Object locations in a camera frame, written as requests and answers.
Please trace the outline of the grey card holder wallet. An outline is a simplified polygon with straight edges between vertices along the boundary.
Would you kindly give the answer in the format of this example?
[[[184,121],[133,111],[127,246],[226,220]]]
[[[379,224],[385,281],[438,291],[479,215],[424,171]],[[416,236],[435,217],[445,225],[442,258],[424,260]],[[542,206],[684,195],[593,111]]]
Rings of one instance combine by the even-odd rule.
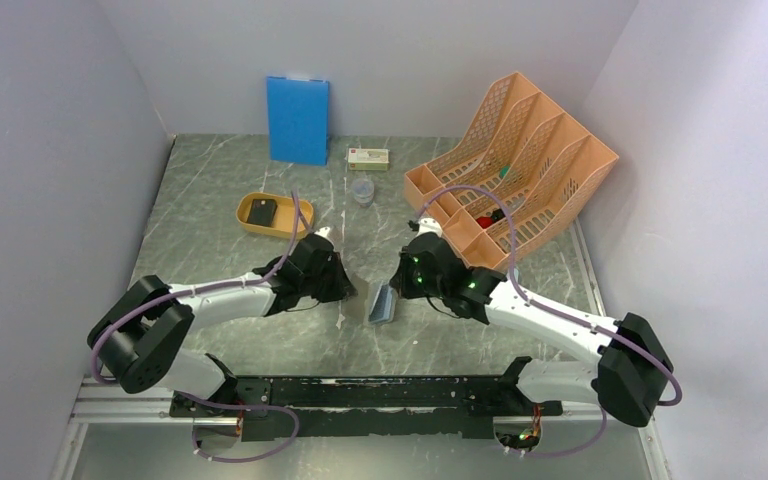
[[[371,291],[366,320],[370,325],[382,325],[394,320],[397,296],[395,290],[383,283]]]

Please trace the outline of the yellow oval tray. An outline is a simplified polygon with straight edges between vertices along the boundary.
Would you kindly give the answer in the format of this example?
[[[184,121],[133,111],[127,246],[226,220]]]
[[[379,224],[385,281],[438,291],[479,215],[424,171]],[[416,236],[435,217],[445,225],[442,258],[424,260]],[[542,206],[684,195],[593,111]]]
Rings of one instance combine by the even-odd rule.
[[[252,192],[239,202],[236,218],[250,233],[290,239],[295,213],[291,196]]]

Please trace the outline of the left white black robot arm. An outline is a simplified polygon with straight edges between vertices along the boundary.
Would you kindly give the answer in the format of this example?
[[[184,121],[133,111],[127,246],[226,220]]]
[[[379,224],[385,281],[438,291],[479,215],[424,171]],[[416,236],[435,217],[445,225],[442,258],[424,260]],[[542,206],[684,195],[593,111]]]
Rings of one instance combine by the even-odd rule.
[[[221,416],[239,402],[237,377],[216,356],[184,349],[191,331],[288,312],[304,298],[326,304],[356,294],[325,229],[307,234],[287,254],[239,277],[182,285],[148,275],[90,330],[94,375],[128,394],[155,386],[177,391]]]

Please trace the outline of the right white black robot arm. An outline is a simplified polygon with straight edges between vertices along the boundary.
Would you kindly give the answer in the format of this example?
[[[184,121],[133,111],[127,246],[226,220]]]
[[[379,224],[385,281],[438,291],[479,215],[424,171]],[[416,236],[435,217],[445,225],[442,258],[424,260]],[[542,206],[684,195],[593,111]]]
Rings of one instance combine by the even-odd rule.
[[[674,379],[674,367],[651,324],[587,314],[526,290],[509,276],[468,267],[435,233],[417,235],[399,252],[390,285],[403,299],[438,299],[457,318],[536,337],[571,361],[532,360],[499,391],[510,413],[535,403],[571,401],[600,406],[633,427],[649,424]]]

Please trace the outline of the black credit card stack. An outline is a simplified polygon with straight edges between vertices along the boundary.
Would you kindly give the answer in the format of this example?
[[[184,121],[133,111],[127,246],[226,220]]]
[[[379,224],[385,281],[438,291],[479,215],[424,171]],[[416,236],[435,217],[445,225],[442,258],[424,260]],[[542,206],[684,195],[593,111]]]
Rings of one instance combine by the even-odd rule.
[[[271,228],[277,212],[277,201],[271,198],[256,198],[252,201],[245,222],[250,225]]]

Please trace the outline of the red black object in rack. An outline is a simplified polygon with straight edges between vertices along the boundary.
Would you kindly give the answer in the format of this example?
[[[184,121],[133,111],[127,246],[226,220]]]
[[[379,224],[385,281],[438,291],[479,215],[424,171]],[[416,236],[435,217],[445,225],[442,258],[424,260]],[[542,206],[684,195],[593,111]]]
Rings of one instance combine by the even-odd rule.
[[[501,208],[497,208],[493,211],[491,211],[489,214],[479,216],[476,218],[476,223],[482,228],[482,229],[488,229],[494,224],[500,222],[506,217],[506,214]]]

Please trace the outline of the small clear plastic cup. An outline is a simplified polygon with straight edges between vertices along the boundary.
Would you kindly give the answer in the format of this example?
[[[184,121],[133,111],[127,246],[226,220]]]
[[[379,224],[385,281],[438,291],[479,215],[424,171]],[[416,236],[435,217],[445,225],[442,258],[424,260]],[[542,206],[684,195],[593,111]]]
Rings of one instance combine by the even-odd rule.
[[[374,201],[375,184],[369,178],[356,178],[350,185],[350,193],[361,207],[369,207]]]

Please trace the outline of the small white red box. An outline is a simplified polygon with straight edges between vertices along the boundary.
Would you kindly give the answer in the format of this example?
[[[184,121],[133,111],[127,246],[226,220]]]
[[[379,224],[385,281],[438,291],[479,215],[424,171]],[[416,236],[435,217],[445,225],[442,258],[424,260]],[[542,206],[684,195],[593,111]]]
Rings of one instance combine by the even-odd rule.
[[[387,171],[390,166],[389,150],[377,148],[348,148],[348,168],[353,171]]]

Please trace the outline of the orange file organizer rack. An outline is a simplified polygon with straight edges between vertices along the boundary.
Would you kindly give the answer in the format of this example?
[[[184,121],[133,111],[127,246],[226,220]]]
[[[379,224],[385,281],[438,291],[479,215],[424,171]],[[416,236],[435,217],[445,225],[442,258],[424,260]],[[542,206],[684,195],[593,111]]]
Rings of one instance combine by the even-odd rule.
[[[576,219],[619,157],[519,72],[495,81],[450,151],[404,176],[467,265],[504,271]],[[499,171],[510,166],[504,179]],[[488,229],[476,218],[501,208]]]

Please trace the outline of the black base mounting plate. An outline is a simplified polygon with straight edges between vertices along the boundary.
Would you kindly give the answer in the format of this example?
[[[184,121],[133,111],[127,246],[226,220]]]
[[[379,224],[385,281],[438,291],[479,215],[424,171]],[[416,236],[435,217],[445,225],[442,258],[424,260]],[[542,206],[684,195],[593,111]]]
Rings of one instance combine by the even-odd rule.
[[[176,393],[170,414],[238,421],[242,441],[254,442],[291,434],[300,438],[458,434],[492,439],[497,419],[563,412],[558,401],[531,402],[505,375],[240,376],[235,392],[218,400],[231,403],[231,408],[200,405]]]

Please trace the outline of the blue board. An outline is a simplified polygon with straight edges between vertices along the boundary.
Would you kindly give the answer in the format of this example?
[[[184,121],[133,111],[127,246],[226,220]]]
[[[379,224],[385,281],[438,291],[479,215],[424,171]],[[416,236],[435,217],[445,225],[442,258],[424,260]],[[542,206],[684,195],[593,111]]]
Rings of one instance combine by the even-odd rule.
[[[268,76],[266,101],[270,159],[327,164],[330,83]]]

